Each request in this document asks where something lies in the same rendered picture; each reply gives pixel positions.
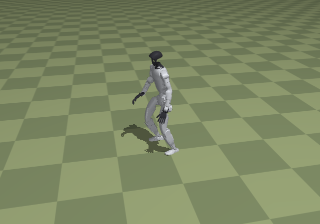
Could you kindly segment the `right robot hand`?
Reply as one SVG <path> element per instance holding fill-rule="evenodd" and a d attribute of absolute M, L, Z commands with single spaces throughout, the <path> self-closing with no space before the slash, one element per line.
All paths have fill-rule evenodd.
<path fill-rule="evenodd" d="M 137 98 L 139 98 L 140 96 L 142 97 L 144 95 L 144 92 L 142 92 L 142 93 L 139 93 L 135 98 L 134 98 L 134 100 L 133 100 L 133 104 L 134 104 L 134 101 L 136 101 L 137 100 Z"/>

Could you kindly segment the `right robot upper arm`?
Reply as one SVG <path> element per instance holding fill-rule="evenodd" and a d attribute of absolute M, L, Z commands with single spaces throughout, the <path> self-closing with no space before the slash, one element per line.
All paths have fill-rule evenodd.
<path fill-rule="evenodd" d="M 149 82 L 149 83 L 153 83 L 154 82 L 154 79 L 153 79 L 153 76 L 152 76 L 152 66 L 153 66 L 153 64 L 151 64 L 150 65 L 150 72 L 149 72 L 149 77 L 148 77 L 148 79 L 147 79 L 147 82 Z"/>

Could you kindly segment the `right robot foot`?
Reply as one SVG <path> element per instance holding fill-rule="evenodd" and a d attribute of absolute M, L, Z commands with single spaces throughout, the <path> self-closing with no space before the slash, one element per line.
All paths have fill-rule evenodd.
<path fill-rule="evenodd" d="M 164 139 L 163 136 L 160 135 L 160 137 L 154 136 L 154 137 L 149 138 L 148 140 L 149 141 L 158 141 L 158 140 L 163 140 L 163 139 Z"/>

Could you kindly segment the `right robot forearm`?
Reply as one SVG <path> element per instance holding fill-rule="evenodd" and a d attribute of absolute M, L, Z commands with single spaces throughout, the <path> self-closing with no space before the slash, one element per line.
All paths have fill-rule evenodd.
<path fill-rule="evenodd" d="M 144 87 L 143 87 L 143 89 L 142 89 L 142 92 L 144 92 L 144 93 L 146 93 L 147 92 L 147 90 L 148 90 L 148 88 L 150 87 L 150 83 L 149 82 L 147 82 L 147 80 L 146 80 L 146 83 L 145 83 L 145 85 L 144 85 Z M 142 93 L 141 92 L 141 93 Z M 144 94 L 145 95 L 145 94 Z M 143 96 L 144 96 L 143 95 Z"/>

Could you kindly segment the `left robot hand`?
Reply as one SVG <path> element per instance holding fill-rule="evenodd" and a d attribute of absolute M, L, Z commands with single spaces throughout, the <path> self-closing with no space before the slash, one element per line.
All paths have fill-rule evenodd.
<path fill-rule="evenodd" d="M 164 107 L 164 108 L 165 108 L 165 107 Z M 161 120 L 162 120 L 161 123 L 165 123 L 165 119 L 166 119 L 166 117 L 167 117 L 167 114 L 166 114 L 166 113 L 167 113 L 168 111 L 167 111 L 167 112 L 164 111 L 164 108 L 163 108 L 163 110 L 162 110 L 163 112 L 161 112 L 161 113 L 158 115 L 158 116 L 160 116 L 159 119 L 158 119 L 158 121 L 160 120 L 159 123 L 161 122 Z M 169 109 L 168 109 L 168 110 L 169 110 Z M 158 118 L 158 116 L 157 116 L 157 118 Z M 163 122 L 163 120 L 164 120 L 164 122 Z"/>

